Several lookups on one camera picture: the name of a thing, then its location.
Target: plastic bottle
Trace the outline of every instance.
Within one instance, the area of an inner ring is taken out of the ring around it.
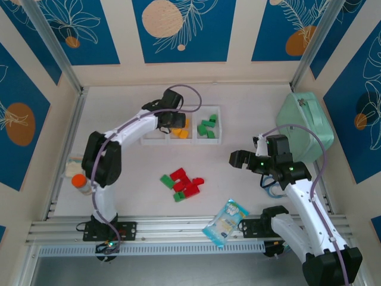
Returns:
[[[90,182],[83,174],[76,174],[73,176],[71,183],[84,195],[92,193]]]

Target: red block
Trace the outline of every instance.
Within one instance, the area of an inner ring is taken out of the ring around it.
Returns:
[[[189,188],[192,185],[191,180],[187,176],[182,176],[180,182],[184,184],[185,188]]]
[[[205,181],[202,178],[195,178],[192,180],[192,184],[195,186],[202,185],[203,183],[205,183]]]
[[[185,185],[183,182],[180,181],[180,182],[174,184],[173,189],[175,192],[181,192],[183,189],[185,189]]]
[[[185,198],[189,198],[193,195],[197,195],[200,192],[197,186],[192,186],[184,191]]]
[[[179,170],[173,172],[172,174],[169,175],[169,177],[171,177],[172,180],[176,181],[178,179],[180,179],[181,177],[184,177],[185,176],[185,171],[183,168],[180,168]]]

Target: white tray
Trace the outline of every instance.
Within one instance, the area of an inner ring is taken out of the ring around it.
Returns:
[[[195,109],[196,106],[184,106],[185,110]],[[215,139],[209,139],[206,135],[200,136],[197,132],[197,126],[201,124],[202,120],[209,120],[210,115],[217,114],[218,118],[216,126],[213,128]],[[203,105],[201,108],[193,113],[185,113],[186,118],[189,119],[189,135],[187,139],[181,139],[176,135],[164,134],[160,130],[152,131],[145,136],[141,137],[140,143],[142,145],[218,145],[222,140],[222,127],[221,127],[221,109],[219,106]]]

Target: green block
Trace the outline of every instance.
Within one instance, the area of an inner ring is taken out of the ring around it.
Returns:
[[[174,201],[177,202],[177,203],[182,201],[182,200],[184,200],[185,199],[184,192],[177,192],[177,193],[175,193],[173,195],[173,198],[174,198]]]
[[[210,121],[206,121],[206,120],[203,120],[201,122],[202,125],[205,125],[205,126],[209,126],[209,127],[214,127],[216,125],[215,122],[210,122]]]
[[[207,134],[207,128],[204,125],[197,126],[197,131],[200,134],[200,136],[204,136]]]
[[[169,189],[172,189],[174,184],[176,184],[171,178],[169,178],[167,175],[164,175],[160,178],[160,181],[166,185]]]
[[[216,137],[214,136],[214,132],[213,132],[213,131],[208,130],[208,138],[209,138],[209,139],[215,139],[215,138],[216,138]]]
[[[210,115],[209,121],[215,123],[217,121],[217,115],[216,114]]]

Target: building block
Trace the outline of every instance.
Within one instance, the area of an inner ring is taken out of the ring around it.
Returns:
[[[184,177],[186,176],[185,175],[185,171],[183,168],[180,168],[179,170],[173,172],[172,174],[169,175],[171,177],[172,180],[176,181],[178,179],[180,179],[181,177]]]
[[[192,184],[195,186],[202,185],[203,183],[205,183],[205,181],[202,178],[195,178],[192,180]]]
[[[191,180],[187,176],[182,176],[180,178],[180,182],[182,182],[184,184],[185,188],[188,188],[189,186],[192,185]]]
[[[197,126],[197,131],[200,134],[200,136],[204,136],[207,134],[207,128],[204,125]]]
[[[207,135],[208,135],[208,138],[209,138],[209,139],[215,139],[215,138],[216,138],[216,137],[214,136],[214,132],[211,131],[211,130],[208,130]]]
[[[185,198],[189,198],[193,195],[197,195],[199,192],[200,190],[197,186],[191,186],[190,188],[187,188],[185,191],[183,191]]]
[[[160,178],[160,181],[166,185],[169,189],[172,189],[175,182],[169,178],[167,175],[164,175],[163,177]]]
[[[180,181],[180,182],[174,184],[173,189],[175,192],[181,192],[185,189],[185,185],[183,182]]]
[[[217,121],[217,115],[216,115],[216,114],[212,114],[212,115],[210,115],[210,117],[209,117],[209,121],[215,123],[215,122]]]
[[[173,195],[173,198],[174,198],[174,201],[178,203],[185,199],[185,195],[183,192],[177,192]]]
[[[171,131],[176,136],[179,136],[182,130],[180,128],[172,128]]]
[[[206,120],[203,120],[203,121],[201,122],[201,124],[202,124],[202,125],[205,125],[205,126],[212,127],[212,128],[216,125],[215,122],[210,122],[210,121],[206,121]]]
[[[188,137],[189,132],[187,130],[181,130],[179,137],[181,139],[186,139]]]

